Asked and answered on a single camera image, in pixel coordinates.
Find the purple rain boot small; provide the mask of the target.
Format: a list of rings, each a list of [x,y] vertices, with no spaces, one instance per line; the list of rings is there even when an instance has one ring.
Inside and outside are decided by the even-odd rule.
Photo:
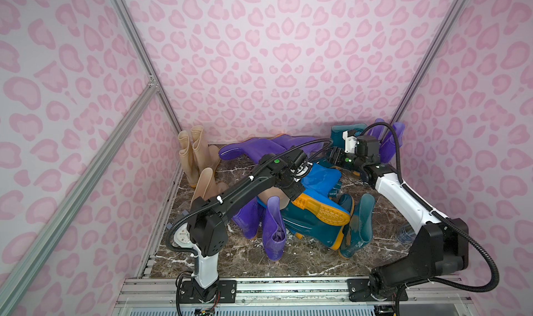
[[[383,131],[386,129],[386,126],[384,126],[383,123],[383,119],[377,118],[376,121],[369,126],[369,130],[366,134],[368,136],[373,136],[374,138],[380,139]]]
[[[403,136],[403,133],[405,131],[405,124],[402,123],[402,122],[395,122],[393,125],[392,125],[395,133],[396,133],[396,136],[398,138],[398,146],[401,147],[402,146],[402,136]],[[391,160],[395,157],[396,155],[396,141],[394,139],[394,136],[391,132],[389,132],[383,139],[383,141],[381,142],[381,145],[380,145],[380,150],[379,150],[379,153],[380,153],[380,160],[382,163],[390,163]]]

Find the beige rain boot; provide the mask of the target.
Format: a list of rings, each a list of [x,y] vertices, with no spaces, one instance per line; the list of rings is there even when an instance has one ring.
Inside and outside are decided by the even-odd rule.
[[[191,204],[197,198],[209,200],[211,197],[216,197],[229,188],[228,184],[224,182],[217,183],[215,181],[215,171],[211,167],[205,168],[198,178],[198,184],[191,199]]]
[[[181,131],[178,134],[178,141],[180,145],[179,159],[183,172],[190,186],[196,188],[200,173],[195,161],[190,134],[187,131]]]
[[[280,188],[276,188],[276,187],[272,187],[261,192],[258,195],[258,197],[265,204],[268,202],[270,198],[278,197],[280,200],[280,206],[282,208],[286,207],[288,203],[290,202],[290,198],[288,198],[288,196]]]
[[[219,158],[219,148],[216,145],[209,145],[206,132],[202,125],[197,125],[191,129],[192,149],[198,169],[202,172],[206,168],[215,171],[221,161]]]

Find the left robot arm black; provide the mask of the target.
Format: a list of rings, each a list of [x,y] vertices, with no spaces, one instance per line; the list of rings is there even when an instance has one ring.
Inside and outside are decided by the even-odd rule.
[[[301,179],[309,170],[308,157],[297,147],[276,156],[266,155],[248,177],[207,200],[198,197],[192,211],[170,228],[165,241],[175,252],[196,256],[193,286],[199,292],[214,291],[219,281],[219,252],[228,242],[226,226],[245,205],[269,188],[276,187],[292,201],[304,191]]]

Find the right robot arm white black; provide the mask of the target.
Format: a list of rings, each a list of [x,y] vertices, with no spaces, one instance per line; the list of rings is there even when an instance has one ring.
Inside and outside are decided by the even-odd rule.
[[[437,218],[438,210],[423,205],[416,199],[417,194],[406,191],[407,186],[400,183],[395,168],[381,163],[377,154],[358,156],[335,147],[327,160],[337,167],[358,172],[362,181],[387,198],[416,232],[407,256],[372,270],[366,296],[388,298],[401,286],[417,281],[425,283],[469,265],[466,239]]]

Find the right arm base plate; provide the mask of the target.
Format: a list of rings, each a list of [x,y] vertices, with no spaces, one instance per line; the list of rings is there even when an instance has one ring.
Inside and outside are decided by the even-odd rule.
[[[395,302],[397,288],[382,287],[373,277],[347,280],[348,298],[351,302]]]

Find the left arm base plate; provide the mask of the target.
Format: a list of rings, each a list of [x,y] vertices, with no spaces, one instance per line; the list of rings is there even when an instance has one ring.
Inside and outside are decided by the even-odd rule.
[[[181,304],[233,304],[237,294],[237,281],[217,280],[209,287],[202,288],[196,280],[187,279],[181,282],[177,291]]]

